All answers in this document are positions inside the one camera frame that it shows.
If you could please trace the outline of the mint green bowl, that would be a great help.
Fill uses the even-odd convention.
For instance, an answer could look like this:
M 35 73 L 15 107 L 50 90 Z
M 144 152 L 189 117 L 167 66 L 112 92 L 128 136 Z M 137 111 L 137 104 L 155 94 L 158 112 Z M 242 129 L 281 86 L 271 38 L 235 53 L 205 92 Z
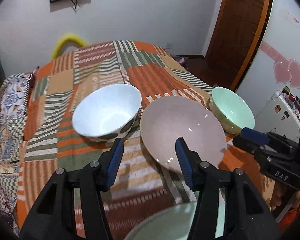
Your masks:
M 243 128 L 255 128 L 255 117 L 246 102 L 232 90 L 215 87 L 209 109 L 230 134 L 239 134 Z

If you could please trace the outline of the mint green plate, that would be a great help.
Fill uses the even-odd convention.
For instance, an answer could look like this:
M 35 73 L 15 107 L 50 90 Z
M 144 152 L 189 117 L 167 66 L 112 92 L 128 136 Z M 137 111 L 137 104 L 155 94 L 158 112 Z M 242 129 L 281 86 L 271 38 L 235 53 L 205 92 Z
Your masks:
M 141 222 L 125 239 L 187 239 L 196 206 L 186 203 L 160 211 Z

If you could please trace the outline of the pink beige bowl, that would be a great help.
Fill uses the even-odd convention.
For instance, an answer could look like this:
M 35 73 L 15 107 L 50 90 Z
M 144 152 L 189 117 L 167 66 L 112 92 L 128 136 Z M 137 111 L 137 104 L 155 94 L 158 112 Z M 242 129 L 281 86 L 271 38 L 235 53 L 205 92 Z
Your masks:
M 226 138 L 217 118 L 200 103 L 181 96 L 160 97 L 141 116 L 142 142 L 162 167 L 181 173 L 175 142 L 183 138 L 190 150 L 215 167 L 222 161 Z

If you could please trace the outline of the white bowl black dots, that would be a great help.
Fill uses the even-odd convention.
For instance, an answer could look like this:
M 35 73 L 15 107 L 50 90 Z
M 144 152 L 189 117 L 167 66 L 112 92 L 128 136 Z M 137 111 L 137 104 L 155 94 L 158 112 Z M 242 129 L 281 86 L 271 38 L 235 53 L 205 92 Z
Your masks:
M 72 127 L 92 141 L 124 138 L 136 121 L 141 103 L 141 93 L 132 85 L 102 87 L 78 104 L 72 115 Z

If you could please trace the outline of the white mini fridge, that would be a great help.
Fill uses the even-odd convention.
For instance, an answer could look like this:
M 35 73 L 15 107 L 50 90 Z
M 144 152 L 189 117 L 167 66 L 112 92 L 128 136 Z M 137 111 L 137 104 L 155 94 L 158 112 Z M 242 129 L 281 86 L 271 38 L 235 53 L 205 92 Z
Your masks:
M 255 119 L 255 130 L 276 133 L 299 142 L 300 114 L 286 93 L 277 90 Z

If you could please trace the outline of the striped patchwork tablecloth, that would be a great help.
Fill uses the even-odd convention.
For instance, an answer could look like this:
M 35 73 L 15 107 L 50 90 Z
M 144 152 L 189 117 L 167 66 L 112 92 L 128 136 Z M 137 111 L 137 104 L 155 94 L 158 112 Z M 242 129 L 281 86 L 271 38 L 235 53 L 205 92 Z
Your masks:
M 27 108 L 20 239 L 246 239 L 232 206 L 266 211 L 274 181 L 209 109 L 212 88 L 165 49 L 79 48 L 40 68 Z

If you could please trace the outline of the white sliding wardrobe door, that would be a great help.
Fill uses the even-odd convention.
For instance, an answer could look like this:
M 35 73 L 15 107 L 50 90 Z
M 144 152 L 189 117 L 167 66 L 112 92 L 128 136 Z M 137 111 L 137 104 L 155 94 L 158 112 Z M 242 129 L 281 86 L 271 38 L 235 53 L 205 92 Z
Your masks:
M 296 0 L 273 0 L 262 43 L 236 93 L 255 116 L 278 89 L 274 64 L 295 60 L 300 65 L 300 7 Z

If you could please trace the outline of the patterned quilt blanket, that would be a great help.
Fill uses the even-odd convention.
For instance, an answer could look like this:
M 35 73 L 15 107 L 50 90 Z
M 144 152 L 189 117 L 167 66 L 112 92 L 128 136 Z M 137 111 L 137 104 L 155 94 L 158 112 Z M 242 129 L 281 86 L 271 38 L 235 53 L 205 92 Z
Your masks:
M 0 217 L 16 234 L 19 151 L 37 71 L 13 74 L 0 87 Z

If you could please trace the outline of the brown wooden door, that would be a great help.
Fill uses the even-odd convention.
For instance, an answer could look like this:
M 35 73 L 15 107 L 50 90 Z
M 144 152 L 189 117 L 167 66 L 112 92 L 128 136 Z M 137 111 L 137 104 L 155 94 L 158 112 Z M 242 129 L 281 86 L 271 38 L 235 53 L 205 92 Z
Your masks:
M 235 90 L 258 49 L 271 0 L 222 0 L 205 56 L 212 84 Z

